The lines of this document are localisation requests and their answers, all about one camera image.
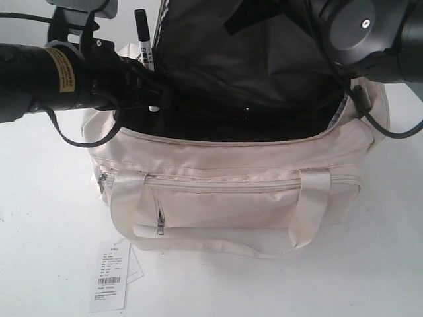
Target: yellow sticker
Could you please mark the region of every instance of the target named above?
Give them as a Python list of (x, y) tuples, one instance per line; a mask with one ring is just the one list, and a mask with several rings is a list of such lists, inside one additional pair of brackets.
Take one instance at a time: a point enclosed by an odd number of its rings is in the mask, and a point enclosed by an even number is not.
[(57, 48), (45, 48), (52, 57), (59, 72), (60, 92), (75, 92), (75, 72), (67, 56)]

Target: marker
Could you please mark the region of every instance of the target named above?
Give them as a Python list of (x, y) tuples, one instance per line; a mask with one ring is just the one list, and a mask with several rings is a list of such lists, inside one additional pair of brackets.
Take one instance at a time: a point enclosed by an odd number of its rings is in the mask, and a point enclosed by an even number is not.
[[(154, 71), (153, 49), (151, 48), (150, 31), (148, 29), (147, 12), (144, 9), (135, 10), (135, 21), (141, 54), (137, 60), (150, 71)], [(148, 107), (151, 112), (158, 112), (159, 107)]]

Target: cream duffel bag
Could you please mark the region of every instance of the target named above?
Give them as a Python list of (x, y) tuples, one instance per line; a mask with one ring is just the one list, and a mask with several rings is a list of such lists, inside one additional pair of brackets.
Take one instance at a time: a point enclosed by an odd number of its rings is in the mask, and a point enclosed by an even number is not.
[[(384, 86), (352, 85), (362, 86), (371, 114), (388, 128)], [(110, 112), (90, 110), (83, 135), (96, 141), (113, 125)], [(346, 218), (362, 188), (360, 165), (382, 139), (348, 99), (334, 124), (308, 139), (183, 141), (122, 128), (89, 154), (116, 229), (139, 248), (267, 258), (308, 245), (322, 223)], [(273, 238), (263, 242), (267, 232)]]

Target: white table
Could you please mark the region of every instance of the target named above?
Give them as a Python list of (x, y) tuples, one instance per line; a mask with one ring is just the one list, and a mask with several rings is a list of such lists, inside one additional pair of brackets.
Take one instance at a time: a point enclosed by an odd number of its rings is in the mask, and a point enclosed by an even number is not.
[[(46, 14), (38, 2), (31, 12)], [(30, 0), (14, 3), (29, 12)], [(130, 3), (121, 1), (121, 12)], [(389, 85), (389, 98), (394, 130), (423, 116), (404, 86)], [(59, 120), (79, 137), (80, 112)], [(365, 162), (365, 189), (347, 222), (323, 227), (309, 247), (279, 260), (136, 250), (145, 277), (128, 286), (126, 309), (96, 315), (421, 316), (422, 145), (423, 133), (381, 144)], [(0, 149), (0, 317), (88, 316), (98, 244), (119, 235), (87, 153), (65, 144), (45, 114), (1, 125)]]

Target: fabric strap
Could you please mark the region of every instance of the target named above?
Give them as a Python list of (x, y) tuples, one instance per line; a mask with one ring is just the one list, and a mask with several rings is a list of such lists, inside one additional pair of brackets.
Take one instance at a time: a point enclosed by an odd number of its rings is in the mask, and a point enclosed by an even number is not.
[(301, 193), (289, 224), (292, 248), (277, 254), (265, 254), (243, 244), (226, 240), (190, 238), (147, 238), (134, 233), (134, 219), (147, 174), (122, 170), (112, 191), (110, 207), (117, 231), (142, 250), (197, 250), (225, 252), (255, 258), (273, 258), (308, 245), (315, 237), (327, 210), (330, 172), (327, 169), (302, 170)]

